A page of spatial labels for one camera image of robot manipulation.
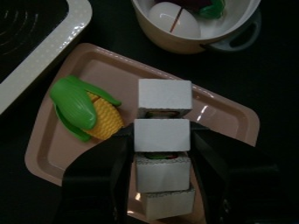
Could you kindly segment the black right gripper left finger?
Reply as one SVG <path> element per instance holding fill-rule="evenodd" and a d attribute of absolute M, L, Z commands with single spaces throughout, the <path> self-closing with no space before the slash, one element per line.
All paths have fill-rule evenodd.
<path fill-rule="evenodd" d="M 66 167 L 51 224 L 126 224 L 131 162 L 133 125 L 129 124 Z"/>

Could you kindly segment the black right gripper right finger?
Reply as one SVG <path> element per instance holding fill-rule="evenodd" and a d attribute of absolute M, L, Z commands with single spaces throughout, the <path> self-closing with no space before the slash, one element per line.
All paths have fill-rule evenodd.
<path fill-rule="evenodd" d="M 194 122 L 189 156 L 206 224 L 268 224 L 278 205 L 277 167 L 269 156 Z"/>

